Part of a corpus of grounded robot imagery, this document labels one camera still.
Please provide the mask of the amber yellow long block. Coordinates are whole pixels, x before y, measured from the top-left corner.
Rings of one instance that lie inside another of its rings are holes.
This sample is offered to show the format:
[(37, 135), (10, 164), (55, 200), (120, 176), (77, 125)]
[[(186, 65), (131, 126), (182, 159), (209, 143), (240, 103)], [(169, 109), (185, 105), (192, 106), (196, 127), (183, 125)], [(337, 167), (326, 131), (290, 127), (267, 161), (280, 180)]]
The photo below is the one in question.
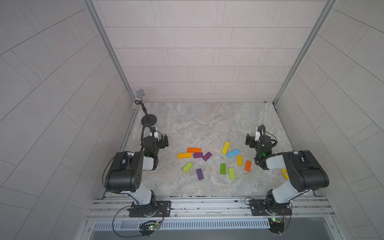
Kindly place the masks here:
[(193, 153), (180, 153), (180, 154), (177, 154), (177, 158), (178, 159), (187, 159), (187, 158), (192, 158), (193, 157)]

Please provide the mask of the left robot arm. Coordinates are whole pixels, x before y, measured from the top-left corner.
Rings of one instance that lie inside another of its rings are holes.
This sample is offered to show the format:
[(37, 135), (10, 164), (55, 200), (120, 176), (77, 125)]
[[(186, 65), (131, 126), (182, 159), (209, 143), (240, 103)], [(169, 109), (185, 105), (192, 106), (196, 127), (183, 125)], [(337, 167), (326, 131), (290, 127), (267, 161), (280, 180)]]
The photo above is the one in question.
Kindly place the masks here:
[(152, 190), (141, 184), (143, 171), (154, 171), (159, 164), (160, 149), (169, 146), (168, 136), (154, 135), (143, 138), (139, 152), (118, 152), (103, 173), (104, 188), (114, 194), (128, 195), (134, 200), (133, 208), (138, 214), (152, 216), (157, 211), (156, 197)]

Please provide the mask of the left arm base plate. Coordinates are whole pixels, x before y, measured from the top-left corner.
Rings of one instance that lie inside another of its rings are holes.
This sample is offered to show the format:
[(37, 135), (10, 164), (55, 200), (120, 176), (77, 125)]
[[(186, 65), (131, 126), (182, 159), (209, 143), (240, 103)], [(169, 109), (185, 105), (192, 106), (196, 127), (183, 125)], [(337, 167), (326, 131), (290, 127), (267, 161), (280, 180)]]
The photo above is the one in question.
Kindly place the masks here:
[(169, 217), (171, 211), (171, 201), (156, 201), (148, 205), (137, 205), (132, 203), (129, 209), (130, 218), (162, 218)]

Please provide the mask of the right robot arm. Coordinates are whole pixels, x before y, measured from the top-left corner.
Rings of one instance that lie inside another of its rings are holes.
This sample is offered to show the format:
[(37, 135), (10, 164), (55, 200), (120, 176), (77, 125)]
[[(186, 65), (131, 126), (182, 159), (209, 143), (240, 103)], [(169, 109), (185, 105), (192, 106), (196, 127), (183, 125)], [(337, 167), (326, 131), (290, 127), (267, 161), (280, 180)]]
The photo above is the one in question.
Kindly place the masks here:
[(256, 208), (269, 215), (290, 211), (291, 200), (308, 191), (329, 186), (329, 177), (309, 150), (298, 152), (272, 153), (275, 140), (261, 135), (258, 140), (246, 136), (246, 145), (256, 150), (255, 164), (263, 170), (287, 170), (288, 180), (279, 187), (269, 190), (266, 199), (256, 201)]

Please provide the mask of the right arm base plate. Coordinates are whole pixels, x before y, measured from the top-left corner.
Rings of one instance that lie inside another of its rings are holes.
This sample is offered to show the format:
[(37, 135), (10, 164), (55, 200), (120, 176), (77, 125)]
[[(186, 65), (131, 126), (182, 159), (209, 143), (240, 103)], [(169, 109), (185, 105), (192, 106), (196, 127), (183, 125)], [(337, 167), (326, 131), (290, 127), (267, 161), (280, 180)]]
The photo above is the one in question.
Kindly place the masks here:
[(253, 216), (275, 217), (292, 215), (292, 207), (289, 203), (278, 204), (274, 200), (249, 200), (248, 205)]

